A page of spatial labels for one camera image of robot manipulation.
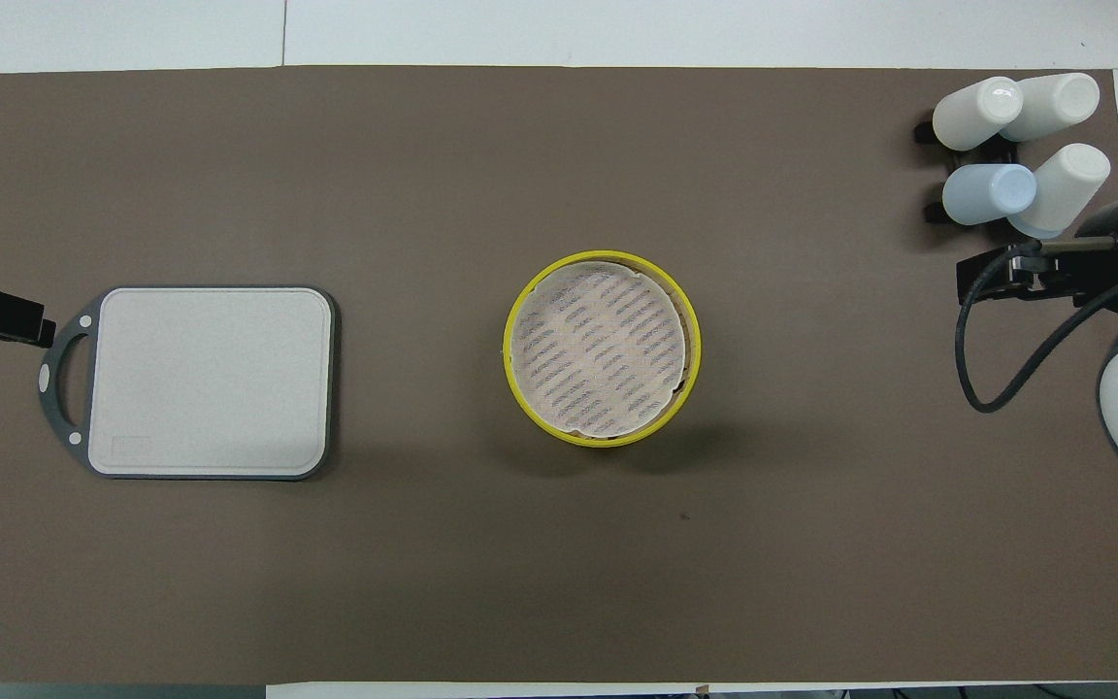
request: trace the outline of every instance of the white cup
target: white cup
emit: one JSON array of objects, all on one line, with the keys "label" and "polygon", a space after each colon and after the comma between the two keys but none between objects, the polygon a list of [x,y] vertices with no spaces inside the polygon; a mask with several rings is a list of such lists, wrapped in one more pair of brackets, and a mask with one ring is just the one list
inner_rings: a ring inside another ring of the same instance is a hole
[{"label": "white cup", "polygon": [[1110,160],[1103,151],[1084,143],[1064,145],[1033,171],[1038,179],[1033,204],[1007,220],[1031,238],[1055,238],[1095,198],[1109,173]]},{"label": "white cup", "polygon": [[996,76],[958,89],[935,105],[935,136],[954,151],[972,151],[1012,123],[1024,106],[1020,87]]},{"label": "white cup", "polygon": [[964,166],[944,185],[944,209],[958,225],[984,225],[1033,204],[1038,180],[1025,166]]},{"label": "white cup", "polygon": [[1079,124],[1099,107],[1099,84],[1086,74],[1031,77],[1016,83],[1025,97],[1021,114],[999,134],[1008,141],[1033,141]]}]

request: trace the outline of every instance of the yellow rim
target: yellow rim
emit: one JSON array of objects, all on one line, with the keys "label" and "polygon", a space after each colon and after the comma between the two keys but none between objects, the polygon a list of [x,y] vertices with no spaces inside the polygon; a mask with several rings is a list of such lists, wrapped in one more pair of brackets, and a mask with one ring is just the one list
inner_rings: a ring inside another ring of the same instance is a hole
[{"label": "yellow rim", "polygon": [[[541,283],[542,278],[546,278],[547,275],[559,270],[559,267],[576,264],[576,262],[595,261],[618,262],[618,264],[638,271],[638,273],[643,273],[655,280],[664,289],[666,295],[671,296],[672,301],[675,302],[675,306],[680,311],[680,322],[683,324],[684,331],[686,331],[684,334],[688,340],[688,368],[681,379],[683,386],[681,386],[679,393],[675,393],[671,403],[661,415],[656,416],[655,419],[643,426],[643,428],[622,435],[622,437],[586,437],[582,434],[562,432],[547,424],[546,421],[541,419],[541,416],[538,416],[537,412],[533,412],[533,408],[529,407],[524,395],[520,393],[520,386],[515,384],[515,372],[511,371],[511,329],[515,327],[515,315],[520,313],[520,306],[524,304],[524,300],[529,296],[529,293],[533,293],[533,289],[537,289],[538,283]],[[511,305],[511,313],[506,315],[506,328],[503,328],[503,371],[506,372],[506,385],[511,386],[511,395],[515,395],[515,402],[524,410],[524,415],[528,415],[529,419],[532,419],[533,423],[537,423],[547,433],[562,438],[563,442],[581,446],[623,446],[624,444],[641,441],[641,438],[648,437],[651,434],[659,432],[662,425],[665,425],[666,422],[671,421],[671,417],[675,416],[675,413],[680,412],[680,407],[683,407],[684,402],[688,400],[688,395],[692,394],[693,384],[697,381],[697,370],[701,366],[702,331],[697,324],[697,312],[693,311],[693,305],[688,301],[688,296],[684,296],[684,291],[680,289],[675,280],[671,278],[671,275],[666,274],[665,271],[662,271],[653,262],[618,251],[587,251],[585,253],[576,253],[576,255],[568,255],[561,261],[555,262],[553,265],[547,266],[537,276],[533,276],[531,282],[525,284],[524,290],[520,292],[520,295],[515,297],[515,304]]]}]

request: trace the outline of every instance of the brown mat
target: brown mat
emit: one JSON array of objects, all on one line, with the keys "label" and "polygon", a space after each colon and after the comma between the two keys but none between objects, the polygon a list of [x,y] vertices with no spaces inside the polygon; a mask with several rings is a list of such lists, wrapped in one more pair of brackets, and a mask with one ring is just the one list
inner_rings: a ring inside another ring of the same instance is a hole
[{"label": "brown mat", "polygon": [[[945,164],[909,132],[986,75],[0,76],[0,289],[66,322],[315,284],[344,323],[338,443],[294,483],[97,478],[0,343],[0,681],[1118,680],[1118,319],[977,415],[953,264],[991,242],[920,223]],[[1109,202],[1097,77],[1022,160],[1092,143]],[[533,426],[500,359],[524,282],[595,247],[674,275],[705,341],[680,415],[609,452]],[[1069,312],[979,306],[984,393]]]}]

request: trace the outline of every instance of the white floor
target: white floor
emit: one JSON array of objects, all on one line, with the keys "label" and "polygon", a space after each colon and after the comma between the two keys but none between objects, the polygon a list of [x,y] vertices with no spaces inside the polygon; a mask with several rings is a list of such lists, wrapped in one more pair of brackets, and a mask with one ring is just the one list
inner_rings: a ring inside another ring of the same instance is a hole
[{"label": "white floor", "polygon": [[[0,0],[0,72],[312,63],[1117,68],[1118,96],[1118,0]],[[767,688],[815,687],[714,690]],[[280,687],[271,695],[438,699],[693,689],[370,682]]]}]

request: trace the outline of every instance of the black cable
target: black cable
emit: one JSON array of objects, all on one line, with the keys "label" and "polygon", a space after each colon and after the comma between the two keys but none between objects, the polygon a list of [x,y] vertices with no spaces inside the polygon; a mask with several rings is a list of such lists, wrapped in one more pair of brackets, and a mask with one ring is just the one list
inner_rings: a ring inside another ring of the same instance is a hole
[{"label": "black cable", "polygon": [[1016,376],[1012,377],[1011,381],[1007,381],[1007,386],[999,393],[993,402],[982,402],[977,398],[977,393],[973,389],[973,381],[968,380],[968,366],[966,356],[964,356],[964,333],[966,333],[966,328],[968,324],[968,311],[973,309],[973,305],[977,301],[977,296],[980,295],[982,289],[986,286],[989,278],[998,273],[1003,266],[1007,264],[1012,257],[1017,257],[1021,255],[1033,255],[1036,254],[1041,248],[1041,244],[1038,242],[1025,243],[1024,245],[1012,245],[1007,251],[995,257],[989,265],[986,265],[985,270],[977,275],[973,286],[968,287],[967,295],[964,297],[963,304],[960,304],[960,314],[957,315],[957,321],[955,321],[955,370],[957,371],[957,377],[960,380],[960,388],[964,390],[964,397],[966,397],[968,404],[979,413],[994,413],[998,408],[1006,406],[1007,402],[1016,397],[1016,393],[1020,393],[1022,386],[1025,381],[1033,376],[1034,371],[1038,371],[1038,367],[1042,363],[1043,359],[1046,359],[1051,355],[1052,350],[1055,350],[1055,346],[1063,342],[1064,338],[1072,334],[1072,331],[1078,330],[1081,323],[1087,322],[1091,319],[1095,313],[1098,313],[1103,306],[1110,304],[1110,302],[1118,300],[1118,284],[1114,287],[1108,289],[1108,291],[1101,292],[1098,296],[1092,297],[1088,304],[1079,306],[1078,312],[1069,315],[1069,319],[1060,323],[1059,328],[1055,328],[1055,332],[1052,332],[1046,340],[1042,341],[1042,344],[1038,346],[1038,349],[1030,355],[1030,358],[1025,360],[1024,366],[1021,366],[1020,371],[1016,371]]},{"label": "black cable", "polygon": [[1059,691],[1052,691],[1052,690],[1048,689],[1046,687],[1042,687],[1042,684],[1034,684],[1034,687],[1039,691],[1041,691],[1043,695],[1054,696],[1055,699],[1076,699],[1074,696],[1060,695]]}]

